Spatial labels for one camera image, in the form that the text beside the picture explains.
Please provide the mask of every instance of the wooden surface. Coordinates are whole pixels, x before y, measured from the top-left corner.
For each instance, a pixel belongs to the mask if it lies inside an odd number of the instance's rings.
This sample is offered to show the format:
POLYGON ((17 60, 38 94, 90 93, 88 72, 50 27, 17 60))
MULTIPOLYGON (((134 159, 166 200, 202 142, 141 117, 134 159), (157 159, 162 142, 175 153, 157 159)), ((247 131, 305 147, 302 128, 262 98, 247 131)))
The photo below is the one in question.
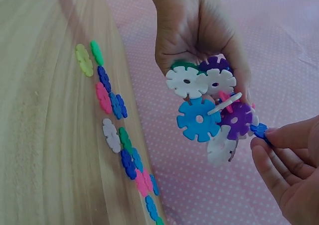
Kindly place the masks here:
MULTIPOLYGON (((147 157, 121 37, 105 0, 0 0, 0 225, 155 224, 119 155, 106 117, 75 59, 96 39, 125 125, 147 157)), ((159 199, 159 215, 164 218, 159 199)))

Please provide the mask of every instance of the green toy piece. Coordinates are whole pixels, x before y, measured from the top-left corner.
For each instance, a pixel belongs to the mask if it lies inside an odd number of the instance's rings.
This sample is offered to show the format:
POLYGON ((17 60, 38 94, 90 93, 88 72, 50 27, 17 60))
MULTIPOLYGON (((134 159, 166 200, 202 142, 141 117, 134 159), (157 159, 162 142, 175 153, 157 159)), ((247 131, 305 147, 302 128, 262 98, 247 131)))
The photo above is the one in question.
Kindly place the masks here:
POLYGON ((196 66, 194 63, 191 63, 191 62, 185 62, 183 60, 178 60, 178 61, 175 61, 172 65, 171 65, 171 69, 174 69, 175 67, 181 67, 181 66, 184 66, 185 69, 188 68, 188 67, 191 67, 191 68, 194 68, 196 70, 198 70, 198 74, 202 74, 202 73, 205 73, 205 72, 202 72, 198 69, 198 66, 196 66))
POLYGON ((97 64, 99 64, 100 66, 103 66, 104 60, 103 60, 102 52, 100 50, 98 43, 94 40, 91 41, 91 50, 97 64))
POLYGON ((129 138, 129 134, 127 133, 124 127, 119 128, 119 137, 120 137, 121 143, 123 144, 123 148, 125 148, 129 152, 129 154, 132 155, 133 154, 132 142, 129 138))
POLYGON ((164 225, 164 222, 160 217, 156 220, 156 225, 164 225))

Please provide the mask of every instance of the hand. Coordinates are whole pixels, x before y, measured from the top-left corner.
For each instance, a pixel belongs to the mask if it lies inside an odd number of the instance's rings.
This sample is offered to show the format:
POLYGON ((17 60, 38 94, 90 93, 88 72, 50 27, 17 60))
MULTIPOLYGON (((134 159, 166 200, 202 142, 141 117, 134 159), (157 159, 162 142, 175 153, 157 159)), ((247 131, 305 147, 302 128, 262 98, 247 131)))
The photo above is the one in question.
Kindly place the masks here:
POLYGON ((293 225, 319 223, 319 116, 271 129, 251 141, 254 163, 283 216, 293 225))
POLYGON ((224 54, 234 70, 236 92, 248 102, 251 72, 233 25, 219 0, 153 0, 158 13, 156 62, 165 75, 176 60, 224 54))

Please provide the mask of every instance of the blue toy piece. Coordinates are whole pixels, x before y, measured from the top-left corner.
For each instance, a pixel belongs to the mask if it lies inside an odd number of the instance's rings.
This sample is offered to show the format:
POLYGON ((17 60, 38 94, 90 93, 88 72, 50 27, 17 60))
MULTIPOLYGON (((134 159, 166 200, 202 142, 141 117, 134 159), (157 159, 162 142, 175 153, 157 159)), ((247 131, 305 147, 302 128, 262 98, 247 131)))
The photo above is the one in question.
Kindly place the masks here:
POLYGON ((143 168, 143 163, 141 161, 141 157, 139 155, 139 152, 137 149, 132 148, 132 158, 133 158, 133 163, 135 167, 143 173, 144 168, 143 168))
POLYGON ((128 117, 128 111, 126 110, 126 106, 125 106, 123 98, 119 94, 116 95, 116 98, 119 101, 119 104, 120 104, 120 107, 121 107, 121 110, 122 110, 122 116, 124 118, 127 118, 128 117))
POLYGON ((151 181, 153 183, 153 192, 156 196, 158 196, 158 195, 160 195, 160 190, 159 190, 158 184, 156 182, 156 179, 155 179, 153 174, 150 174, 150 177, 151 177, 151 181))
POLYGON ((121 150, 121 161, 122 161, 123 167, 125 168, 125 172, 126 172, 127 176, 131 180, 135 180, 136 176, 137 176, 136 171, 135 171, 135 165, 132 162, 131 155, 129 154, 129 152, 126 149, 121 150))
POLYGON ((271 142, 266 137, 267 126, 265 124, 259 123, 258 126, 250 125, 250 130, 255 134, 256 137, 263 139, 269 146, 273 146, 271 142))
POLYGON ((178 109, 180 113, 184 114, 176 118, 178 128, 187 127, 183 131, 183 135, 190 140, 195 140, 197 135, 198 142, 207 142, 210 140, 208 133, 214 137, 220 130, 220 126, 217 125, 221 122, 220 112, 207 114, 215 108, 215 104, 209 100, 204 100, 202 104, 202 99, 197 98, 190 100, 190 103, 191 105, 188 102, 183 102, 178 109), (197 116, 201 116, 203 122, 197 122, 197 116))
POLYGON ((146 203, 146 208, 149 211, 151 219, 156 221, 158 219, 159 215, 158 215, 158 212, 156 210, 156 206, 154 204, 154 201, 150 195, 147 195, 145 197, 145 203, 146 203))
POLYGON ((110 78, 108 74, 106 74, 104 67, 98 66, 98 74, 99 74, 100 82, 103 84, 103 86, 108 91, 108 93, 110 93, 112 90, 110 78))
POLYGON ((109 93, 109 97, 111 99, 112 109, 116 119, 122 119, 122 109, 117 97, 113 92, 109 93))

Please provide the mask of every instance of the yellow toy piece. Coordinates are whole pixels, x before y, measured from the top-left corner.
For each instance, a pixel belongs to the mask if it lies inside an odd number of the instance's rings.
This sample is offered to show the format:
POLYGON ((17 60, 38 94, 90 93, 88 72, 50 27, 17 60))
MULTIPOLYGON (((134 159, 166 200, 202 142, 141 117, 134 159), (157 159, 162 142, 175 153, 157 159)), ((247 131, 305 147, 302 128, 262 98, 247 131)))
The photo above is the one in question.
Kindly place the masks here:
POLYGON ((85 49, 83 44, 76 45, 75 55, 80 64, 80 68, 82 72, 84 72, 84 74, 87 77, 92 77, 94 73, 93 64, 92 64, 92 61, 90 60, 90 55, 88 51, 85 49))

